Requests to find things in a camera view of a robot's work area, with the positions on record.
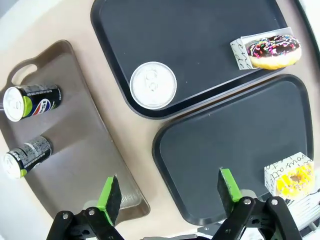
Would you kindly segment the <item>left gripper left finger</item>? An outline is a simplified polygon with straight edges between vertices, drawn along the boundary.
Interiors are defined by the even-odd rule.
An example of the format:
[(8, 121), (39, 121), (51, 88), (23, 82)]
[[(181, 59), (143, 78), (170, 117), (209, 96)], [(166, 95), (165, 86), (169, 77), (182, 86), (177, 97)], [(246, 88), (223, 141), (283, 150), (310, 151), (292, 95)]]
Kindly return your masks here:
[(108, 177), (95, 206), (78, 214), (63, 210), (56, 214), (48, 240), (122, 240), (115, 224), (119, 215), (122, 194), (117, 177)]

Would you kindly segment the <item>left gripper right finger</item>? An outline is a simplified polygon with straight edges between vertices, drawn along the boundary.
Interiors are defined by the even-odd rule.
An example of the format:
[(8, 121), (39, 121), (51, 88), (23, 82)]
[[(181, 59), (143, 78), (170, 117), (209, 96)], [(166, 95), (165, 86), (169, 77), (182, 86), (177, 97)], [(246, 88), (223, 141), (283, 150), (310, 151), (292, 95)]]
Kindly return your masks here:
[(266, 201), (243, 196), (231, 171), (218, 172), (217, 191), (226, 219), (212, 237), (214, 240), (239, 240), (247, 228), (257, 229), (264, 240), (299, 240), (299, 229), (283, 198)]

